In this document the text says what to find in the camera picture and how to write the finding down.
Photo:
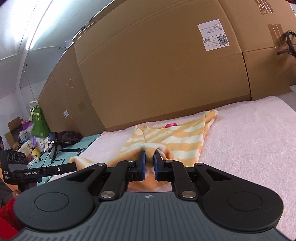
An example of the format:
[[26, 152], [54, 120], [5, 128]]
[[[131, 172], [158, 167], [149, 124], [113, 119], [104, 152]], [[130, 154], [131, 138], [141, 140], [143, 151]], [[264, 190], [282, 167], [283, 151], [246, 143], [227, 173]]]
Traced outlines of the red fleece left forearm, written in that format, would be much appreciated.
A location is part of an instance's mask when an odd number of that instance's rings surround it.
[[13, 198], [1, 208], [0, 236], [2, 240], [12, 239], [23, 229], [22, 225], [15, 216], [14, 204], [15, 199]]

